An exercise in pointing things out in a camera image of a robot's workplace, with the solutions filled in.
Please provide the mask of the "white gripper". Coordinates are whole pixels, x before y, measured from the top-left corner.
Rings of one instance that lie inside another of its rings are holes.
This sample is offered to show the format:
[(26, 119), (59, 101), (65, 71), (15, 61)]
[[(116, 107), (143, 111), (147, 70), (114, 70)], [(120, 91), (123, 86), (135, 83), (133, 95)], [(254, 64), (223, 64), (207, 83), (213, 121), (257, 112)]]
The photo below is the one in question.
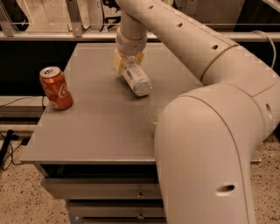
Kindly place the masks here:
[(147, 44), (147, 30), (143, 29), (136, 39), (128, 38), (122, 34), (121, 29), (117, 29), (115, 43), (117, 49), (114, 50), (114, 68), (118, 74), (124, 71), (126, 56), (136, 55), (136, 61), (141, 64), (144, 59), (143, 50)]

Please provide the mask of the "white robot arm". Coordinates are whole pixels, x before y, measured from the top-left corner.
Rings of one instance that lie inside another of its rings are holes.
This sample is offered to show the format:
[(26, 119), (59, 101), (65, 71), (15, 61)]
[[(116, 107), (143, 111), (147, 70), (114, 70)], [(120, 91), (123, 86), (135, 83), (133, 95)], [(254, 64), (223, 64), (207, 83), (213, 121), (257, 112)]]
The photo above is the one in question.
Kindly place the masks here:
[(116, 2), (121, 53), (140, 53), (153, 32), (202, 84), (172, 100), (157, 120), (154, 151), (167, 224), (256, 224), (250, 161), (279, 123), (278, 75), (162, 0)]

